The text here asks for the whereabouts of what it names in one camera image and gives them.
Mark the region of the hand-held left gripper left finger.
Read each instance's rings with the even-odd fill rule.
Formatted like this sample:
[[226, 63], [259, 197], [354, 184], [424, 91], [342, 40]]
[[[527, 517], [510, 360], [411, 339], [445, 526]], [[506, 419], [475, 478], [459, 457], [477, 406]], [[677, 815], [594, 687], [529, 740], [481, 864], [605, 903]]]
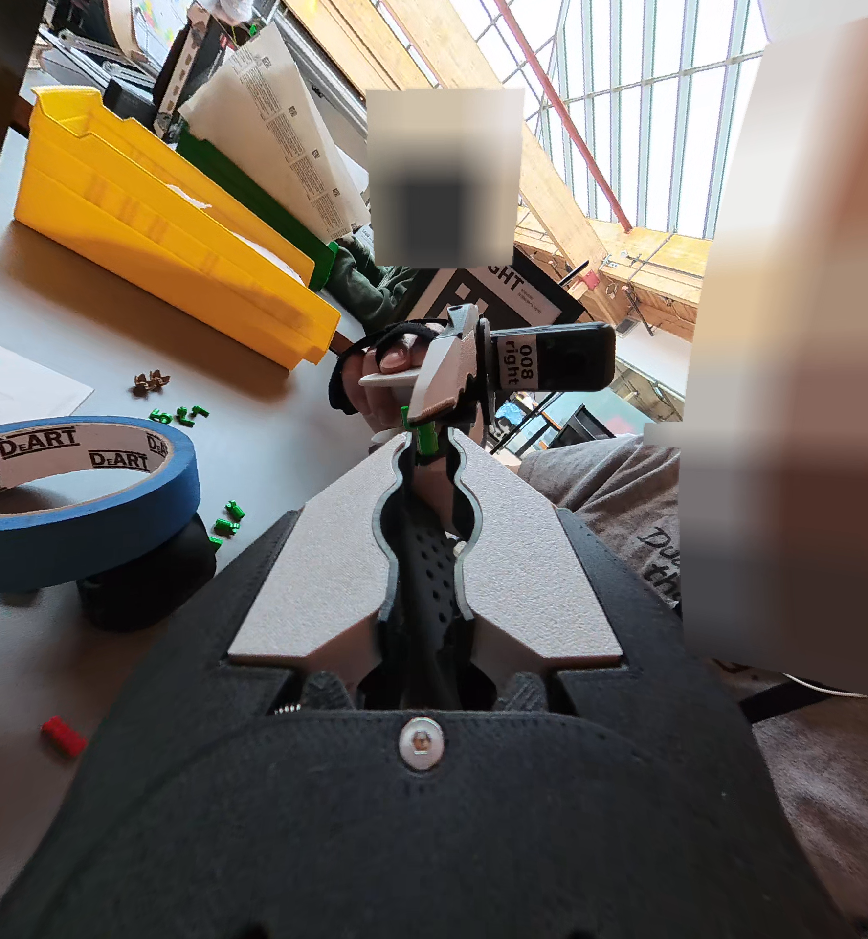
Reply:
[[393, 554], [381, 546], [380, 509], [403, 477], [406, 432], [303, 507], [228, 654], [239, 663], [306, 674], [369, 674], [381, 661], [378, 614], [391, 607]]

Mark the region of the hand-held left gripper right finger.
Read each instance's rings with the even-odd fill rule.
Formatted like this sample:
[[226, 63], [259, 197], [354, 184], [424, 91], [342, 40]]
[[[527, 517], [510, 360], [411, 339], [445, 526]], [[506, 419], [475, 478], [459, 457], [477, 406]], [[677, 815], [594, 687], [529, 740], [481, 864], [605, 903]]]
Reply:
[[453, 482], [473, 522], [457, 563], [471, 661], [485, 674], [609, 667], [623, 650], [555, 506], [456, 429]]

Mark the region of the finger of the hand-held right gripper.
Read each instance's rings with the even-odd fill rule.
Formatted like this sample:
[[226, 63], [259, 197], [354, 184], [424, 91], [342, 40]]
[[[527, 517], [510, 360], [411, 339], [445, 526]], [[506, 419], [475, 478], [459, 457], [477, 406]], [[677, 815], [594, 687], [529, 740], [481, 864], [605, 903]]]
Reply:
[[408, 423], [420, 426], [453, 413], [467, 381], [477, 375], [477, 307], [451, 307], [449, 324], [427, 348], [408, 406]]

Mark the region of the green lego stem assembly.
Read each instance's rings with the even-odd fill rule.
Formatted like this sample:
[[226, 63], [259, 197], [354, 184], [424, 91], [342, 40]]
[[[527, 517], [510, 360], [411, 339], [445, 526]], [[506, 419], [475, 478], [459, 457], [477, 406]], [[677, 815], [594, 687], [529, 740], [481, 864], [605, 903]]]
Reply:
[[408, 405], [401, 406], [401, 418], [404, 431], [410, 433], [415, 452], [415, 464], [428, 465], [439, 459], [440, 436], [435, 421], [429, 421], [418, 426], [411, 426], [408, 421]]

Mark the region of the person's right forearm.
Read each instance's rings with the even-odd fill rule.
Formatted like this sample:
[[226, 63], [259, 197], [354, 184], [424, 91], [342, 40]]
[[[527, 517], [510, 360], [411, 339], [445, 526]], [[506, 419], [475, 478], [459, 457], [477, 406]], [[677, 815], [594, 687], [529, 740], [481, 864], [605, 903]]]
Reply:
[[482, 531], [482, 506], [476, 495], [454, 483], [457, 465], [448, 456], [416, 463], [411, 488], [437, 515], [442, 528], [462, 541], [475, 545]]

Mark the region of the red lego piece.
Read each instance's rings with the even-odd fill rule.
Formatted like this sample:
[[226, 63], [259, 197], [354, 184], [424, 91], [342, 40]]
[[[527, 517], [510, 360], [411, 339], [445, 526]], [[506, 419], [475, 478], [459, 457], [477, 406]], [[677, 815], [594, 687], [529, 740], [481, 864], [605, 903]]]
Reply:
[[79, 757], [88, 746], [88, 739], [59, 715], [44, 721], [40, 733], [56, 752], [69, 760]]

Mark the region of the lego instruction booklet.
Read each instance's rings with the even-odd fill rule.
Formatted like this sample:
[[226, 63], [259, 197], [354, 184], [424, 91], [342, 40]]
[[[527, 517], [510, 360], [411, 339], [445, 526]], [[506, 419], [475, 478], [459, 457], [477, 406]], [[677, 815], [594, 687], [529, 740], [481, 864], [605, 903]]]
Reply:
[[71, 415], [92, 392], [0, 346], [0, 425]]

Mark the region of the cluster of small green bricks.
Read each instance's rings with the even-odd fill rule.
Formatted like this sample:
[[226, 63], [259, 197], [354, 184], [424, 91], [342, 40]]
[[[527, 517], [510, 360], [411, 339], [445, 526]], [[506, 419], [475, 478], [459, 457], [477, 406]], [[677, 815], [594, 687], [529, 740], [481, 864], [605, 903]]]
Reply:
[[[209, 411], [202, 405], [192, 405], [189, 407], [180, 406], [175, 412], [167, 412], [162, 409], [153, 408], [148, 415], [148, 420], [162, 425], [173, 425], [179, 429], [194, 427], [198, 419], [209, 417]], [[241, 505], [234, 499], [229, 499], [223, 505], [220, 516], [216, 518], [212, 525], [212, 533], [208, 536], [213, 550], [217, 551], [225, 539], [233, 538], [241, 528], [241, 523], [247, 513]]]

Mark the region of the person's grey printed t-shirt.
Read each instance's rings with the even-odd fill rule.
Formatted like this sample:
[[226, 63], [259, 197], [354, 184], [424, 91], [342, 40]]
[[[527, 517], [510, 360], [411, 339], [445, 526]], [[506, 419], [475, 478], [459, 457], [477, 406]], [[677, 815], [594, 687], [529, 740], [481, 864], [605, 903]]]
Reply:
[[[518, 475], [578, 516], [680, 614], [680, 456], [624, 436], [530, 453]], [[868, 937], [868, 698], [827, 696], [758, 722], [753, 734], [803, 851]]]

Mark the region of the white crumpled paper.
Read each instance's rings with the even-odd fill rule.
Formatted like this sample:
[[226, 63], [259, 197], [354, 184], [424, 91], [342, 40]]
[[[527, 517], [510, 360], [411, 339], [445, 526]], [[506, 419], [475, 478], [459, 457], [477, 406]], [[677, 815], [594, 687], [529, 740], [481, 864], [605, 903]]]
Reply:
[[[180, 187], [178, 187], [178, 186], [176, 186], [176, 185], [174, 185], [174, 184], [167, 183], [166, 186], [167, 186], [168, 189], [170, 189], [171, 191], [177, 193], [180, 197], [182, 197], [184, 200], [186, 200], [187, 202], [189, 202], [191, 205], [195, 206], [196, 208], [199, 208], [200, 210], [202, 210], [202, 211], [204, 211], [204, 212], [207, 212], [209, 209], [211, 209], [211, 208], [214, 207], [214, 206], [211, 205], [211, 204], [207, 204], [207, 203], [204, 203], [204, 202], [202, 202], [202, 201], [200, 201], [200, 200], [194, 199], [191, 195], [187, 194], [187, 193], [184, 192]], [[267, 249], [267, 248], [265, 248], [265, 247], [263, 247], [263, 246], [261, 246], [261, 245], [255, 243], [255, 242], [253, 242], [253, 241], [250, 241], [250, 240], [246, 239], [244, 236], [240, 235], [240, 233], [238, 233], [238, 232], [236, 232], [236, 231], [232, 231], [231, 234], [232, 234], [233, 236], [235, 236], [237, 239], [239, 239], [240, 241], [242, 241], [245, 245], [247, 245], [248, 247], [252, 248], [252, 250], [253, 250], [254, 252], [257, 252], [259, 255], [261, 255], [263, 258], [265, 258], [266, 260], [268, 260], [270, 263], [274, 264], [277, 268], [281, 269], [285, 274], [287, 274], [288, 276], [290, 276], [291, 278], [293, 278], [295, 281], [297, 281], [298, 283], [300, 283], [302, 286], [305, 286], [305, 287], [307, 286], [307, 285], [304, 283], [304, 281], [300, 278], [299, 274], [298, 274], [291, 266], [289, 266], [288, 264], [286, 264], [286, 262], [285, 262], [281, 257], [279, 257], [277, 254], [274, 254], [274, 253], [271, 252], [269, 249]]]

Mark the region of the blue masking tape roll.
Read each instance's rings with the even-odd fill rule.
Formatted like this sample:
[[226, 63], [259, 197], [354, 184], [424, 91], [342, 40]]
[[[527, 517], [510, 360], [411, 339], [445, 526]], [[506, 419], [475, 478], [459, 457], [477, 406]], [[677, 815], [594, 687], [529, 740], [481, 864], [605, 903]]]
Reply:
[[98, 499], [0, 514], [0, 593], [75, 581], [140, 557], [180, 532], [201, 500], [193, 440], [173, 427], [117, 416], [0, 425], [0, 494], [103, 469], [135, 478]]

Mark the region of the green plastic bin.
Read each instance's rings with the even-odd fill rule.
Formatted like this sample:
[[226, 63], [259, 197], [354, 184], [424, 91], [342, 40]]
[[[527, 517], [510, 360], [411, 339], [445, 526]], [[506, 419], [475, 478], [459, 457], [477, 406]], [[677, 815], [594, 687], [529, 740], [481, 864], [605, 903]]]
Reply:
[[216, 147], [194, 137], [186, 121], [180, 125], [177, 151], [241, 205], [309, 256], [314, 264], [310, 289], [318, 292], [325, 287], [338, 252], [335, 241], [323, 242]]

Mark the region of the red ceiling pipe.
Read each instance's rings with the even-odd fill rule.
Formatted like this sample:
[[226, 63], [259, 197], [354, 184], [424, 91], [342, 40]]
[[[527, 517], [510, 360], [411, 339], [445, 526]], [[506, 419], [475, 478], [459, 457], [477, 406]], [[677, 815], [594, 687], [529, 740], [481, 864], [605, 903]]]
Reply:
[[557, 112], [557, 115], [564, 127], [565, 131], [569, 135], [571, 141], [577, 148], [582, 159], [586, 163], [588, 171], [592, 176], [593, 180], [600, 188], [601, 192], [604, 194], [604, 198], [608, 205], [610, 206], [614, 216], [622, 227], [623, 231], [629, 233], [632, 231], [633, 226], [628, 220], [625, 212], [623, 211], [622, 206], [619, 203], [617, 196], [613, 193], [609, 183], [606, 180], [606, 177], [601, 172], [599, 166], [597, 165], [595, 159], [593, 158], [590, 148], [587, 146], [585, 140], [581, 136], [577, 126], [574, 124], [570, 112], [567, 106], [559, 97], [553, 83], [546, 74], [545, 70], [542, 68], [542, 65], [537, 57], [537, 54], [534, 52], [534, 49], [527, 40], [523, 30], [521, 29], [519, 23], [512, 15], [510, 6], [505, 1], [495, 1], [495, 4], [498, 8], [498, 14], [501, 19], [506, 23], [509, 30], [511, 31], [517, 45], [519, 46], [521, 52], [523, 53], [527, 63], [532, 67], [535, 76], [542, 88], [545, 91], [545, 97]]

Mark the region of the yellow plastic bin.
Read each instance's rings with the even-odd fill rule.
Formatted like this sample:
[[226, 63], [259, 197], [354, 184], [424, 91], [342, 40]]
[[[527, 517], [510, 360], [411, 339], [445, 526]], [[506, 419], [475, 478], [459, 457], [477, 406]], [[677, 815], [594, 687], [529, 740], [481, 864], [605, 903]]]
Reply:
[[[309, 288], [309, 256], [136, 120], [109, 111], [98, 90], [35, 92], [18, 222], [288, 369], [322, 360], [340, 314]], [[167, 183], [214, 207], [196, 208]]]

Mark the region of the black printed cardboard box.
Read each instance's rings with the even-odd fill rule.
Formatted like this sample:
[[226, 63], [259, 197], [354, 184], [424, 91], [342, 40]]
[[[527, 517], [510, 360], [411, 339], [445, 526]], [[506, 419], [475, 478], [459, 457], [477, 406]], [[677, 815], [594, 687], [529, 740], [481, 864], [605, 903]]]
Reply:
[[227, 2], [193, 2], [155, 81], [153, 131], [165, 144], [178, 137], [180, 106], [209, 80], [226, 57], [247, 38]]

